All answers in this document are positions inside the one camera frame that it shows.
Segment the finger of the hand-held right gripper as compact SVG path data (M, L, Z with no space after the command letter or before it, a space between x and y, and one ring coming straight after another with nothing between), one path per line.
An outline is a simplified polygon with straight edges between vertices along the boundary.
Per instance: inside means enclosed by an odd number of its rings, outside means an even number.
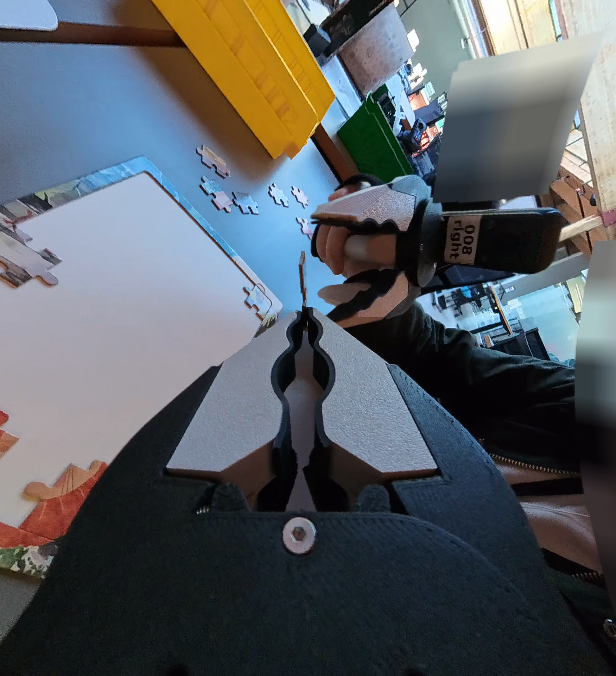
M315 224L353 232L397 233L409 230L418 207L418 181L391 181L320 205L311 217Z
M342 328L351 328L402 314L420 292L400 270L366 270L318 291L333 309L328 317Z

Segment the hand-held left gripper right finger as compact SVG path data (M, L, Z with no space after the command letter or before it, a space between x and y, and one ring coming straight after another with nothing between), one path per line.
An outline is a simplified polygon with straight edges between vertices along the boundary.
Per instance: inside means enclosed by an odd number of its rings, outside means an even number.
M348 510L366 486L434 477L438 465L388 363L320 311L307 309L315 441L306 482L317 510Z

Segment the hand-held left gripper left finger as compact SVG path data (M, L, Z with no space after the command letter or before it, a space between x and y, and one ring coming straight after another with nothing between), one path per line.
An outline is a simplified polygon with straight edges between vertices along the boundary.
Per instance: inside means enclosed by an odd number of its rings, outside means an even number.
M286 509L298 473L286 390L303 333L302 313L293 312L222 363L169 474L233 483L252 508Z

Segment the puzzle frame board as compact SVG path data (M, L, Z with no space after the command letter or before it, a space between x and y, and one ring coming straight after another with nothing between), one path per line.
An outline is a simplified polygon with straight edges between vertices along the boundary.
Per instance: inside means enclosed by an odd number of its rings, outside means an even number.
M243 348L278 297L144 157L0 206L0 230L62 262L0 279L0 568L42 578L62 537L19 528L69 464L108 465L157 412ZM272 301L264 320L243 287Z

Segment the red dark puzzle piece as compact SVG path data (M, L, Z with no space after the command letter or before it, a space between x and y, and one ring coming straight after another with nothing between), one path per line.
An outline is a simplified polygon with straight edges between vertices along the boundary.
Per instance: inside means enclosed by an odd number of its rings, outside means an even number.
M221 188L219 183L207 176L201 177L200 188L211 199L212 205L218 210L230 214L234 207L234 202L228 194Z

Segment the pale grey puzzle piece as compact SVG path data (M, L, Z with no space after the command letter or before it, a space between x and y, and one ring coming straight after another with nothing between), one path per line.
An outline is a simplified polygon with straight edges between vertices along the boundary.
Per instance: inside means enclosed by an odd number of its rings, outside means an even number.
M202 164L207 168L214 170L221 178L226 179L231 176L226 161L207 146L198 146L196 148L196 153L200 156Z

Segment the red fan puzzle piece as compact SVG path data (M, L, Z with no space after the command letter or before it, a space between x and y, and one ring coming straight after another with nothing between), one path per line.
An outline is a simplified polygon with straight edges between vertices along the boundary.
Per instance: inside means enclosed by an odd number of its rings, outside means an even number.
M51 486L28 483L23 496L36 505L19 528L48 541L63 536L108 466L103 461L93 461L87 469L69 464Z

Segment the person's right forearm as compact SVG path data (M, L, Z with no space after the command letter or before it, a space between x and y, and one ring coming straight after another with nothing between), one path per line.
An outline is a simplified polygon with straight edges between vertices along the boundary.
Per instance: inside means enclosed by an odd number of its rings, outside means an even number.
M488 453L579 472L574 368L477 344L418 305L347 332L436 399Z

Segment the grey desk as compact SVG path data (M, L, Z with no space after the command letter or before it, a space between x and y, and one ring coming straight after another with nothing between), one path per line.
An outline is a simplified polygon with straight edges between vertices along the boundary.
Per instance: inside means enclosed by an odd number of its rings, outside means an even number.
M353 175L354 173L360 173L360 170L354 163L352 157L348 153L348 150L338 138L337 131L350 117L355 114L358 108L363 104L366 97L363 98L355 88L353 82L350 80L350 77L340 62L337 52L335 55L330 56L330 58L321 66L322 73L326 76L328 84L331 86L333 92L336 95L336 100L333 104L331 104L326 117L321 123L325 131L319 132L318 138L320 148L329 157L329 163L331 164L331 167L333 168L337 178L344 179L350 175ZM396 79L397 82L399 82L399 74L396 73L389 80L391 79ZM380 88L385 87L388 81L380 86ZM374 96L378 90L379 89L371 94L373 95L373 98L379 103L378 99ZM392 127L394 135L397 137L396 133L394 132L393 124L391 124L389 121L388 123Z
M310 243L268 206L252 223L202 213L204 202L192 200L196 148L217 145L214 131L228 144L219 150L237 154L236 177L257 174L232 192L260 196L270 171L260 142L192 55L0 44L0 206L146 158L278 297L281 313L255 338L301 312L299 251ZM0 644L0 675L336 672L347 649L336 647L337 622L318 618L324 602L310 599L333 577L324 546L316 542L315 563L283 544L298 511L252 508L233 483L167 471L228 358L147 421L103 472Z
M152 1L51 1L53 31L0 28L0 43L184 47Z

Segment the person's right hand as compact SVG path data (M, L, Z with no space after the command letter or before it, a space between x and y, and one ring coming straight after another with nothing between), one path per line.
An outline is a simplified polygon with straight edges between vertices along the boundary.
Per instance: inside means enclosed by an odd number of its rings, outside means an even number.
M345 243L352 233L344 227L319 225L315 228L312 245L315 255L325 263L334 275L346 278L368 270L388 267L395 262L396 236L383 234L373 236L373 243L380 246L379 262L361 261L348 258L345 254Z

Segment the green plastic bin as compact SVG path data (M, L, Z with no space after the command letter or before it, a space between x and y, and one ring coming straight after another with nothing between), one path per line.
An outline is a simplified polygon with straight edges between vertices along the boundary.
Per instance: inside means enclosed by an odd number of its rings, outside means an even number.
M371 93L340 127L337 136L362 174L371 174L383 182L415 174L386 115Z

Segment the grey green puzzle piece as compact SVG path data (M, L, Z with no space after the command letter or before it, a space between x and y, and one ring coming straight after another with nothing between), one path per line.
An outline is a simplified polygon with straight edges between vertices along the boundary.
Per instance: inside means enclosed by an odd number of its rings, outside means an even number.
M248 285L243 287L246 294L245 305L255 311L260 320L264 320L272 308L272 301L265 292L265 288L260 284Z

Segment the white patterned box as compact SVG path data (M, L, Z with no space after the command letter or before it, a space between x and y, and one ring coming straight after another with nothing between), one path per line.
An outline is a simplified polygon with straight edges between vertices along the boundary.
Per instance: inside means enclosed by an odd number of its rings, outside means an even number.
M398 73L413 54L407 31L393 3L387 4L337 52L363 98Z

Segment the small black cube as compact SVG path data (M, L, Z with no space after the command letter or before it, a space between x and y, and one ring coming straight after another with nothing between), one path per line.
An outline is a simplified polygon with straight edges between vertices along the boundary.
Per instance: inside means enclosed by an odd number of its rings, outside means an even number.
M323 55L331 44L329 34L316 24L310 24L303 33L303 39L315 57Z

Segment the yellow plastic bin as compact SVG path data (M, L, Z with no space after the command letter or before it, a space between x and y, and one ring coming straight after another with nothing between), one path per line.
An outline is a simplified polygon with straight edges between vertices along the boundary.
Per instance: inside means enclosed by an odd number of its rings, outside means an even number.
M273 159L295 157L335 94L281 1L153 1Z

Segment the tall black box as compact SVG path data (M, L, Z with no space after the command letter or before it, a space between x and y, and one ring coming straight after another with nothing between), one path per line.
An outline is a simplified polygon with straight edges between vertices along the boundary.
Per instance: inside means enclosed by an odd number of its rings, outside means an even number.
M338 32L353 35L394 1L339 1L329 16L319 24L331 36Z

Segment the grey brown puzzle piece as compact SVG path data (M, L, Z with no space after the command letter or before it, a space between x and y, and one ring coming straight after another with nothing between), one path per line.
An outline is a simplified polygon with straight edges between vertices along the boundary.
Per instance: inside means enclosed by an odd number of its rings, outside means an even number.
M50 270L62 262L50 249L35 251L27 244L0 230L0 279L17 288L39 278L48 286L56 286L59 279Z

